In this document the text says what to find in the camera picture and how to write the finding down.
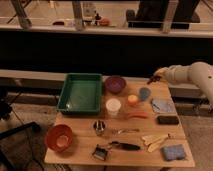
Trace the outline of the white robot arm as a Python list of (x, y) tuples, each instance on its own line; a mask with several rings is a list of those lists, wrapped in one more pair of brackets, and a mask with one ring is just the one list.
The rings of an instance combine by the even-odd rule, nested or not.
[(191, 65), (172, 65), (157, 69), (148, 84), (166, 80), (171, 84), (194, 84), (207, 97), (213, 109), (213, 65), (206, 62), (194, 62)]

